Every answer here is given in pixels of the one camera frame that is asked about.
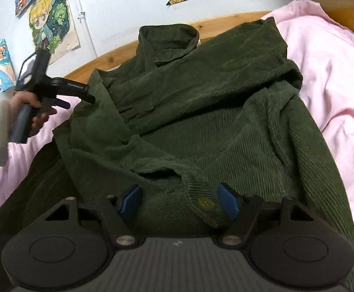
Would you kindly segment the person's left hand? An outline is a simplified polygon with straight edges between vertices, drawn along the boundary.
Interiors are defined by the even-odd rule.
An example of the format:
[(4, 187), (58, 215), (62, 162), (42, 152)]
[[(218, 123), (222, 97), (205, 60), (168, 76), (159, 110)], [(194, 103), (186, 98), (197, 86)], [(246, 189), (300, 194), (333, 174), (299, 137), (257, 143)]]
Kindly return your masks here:
[(19, 91), (9, 100), (9, 141), (25, 143), (28, 137), (38, 134), (56, 109), (44, 107), (32, 92)]

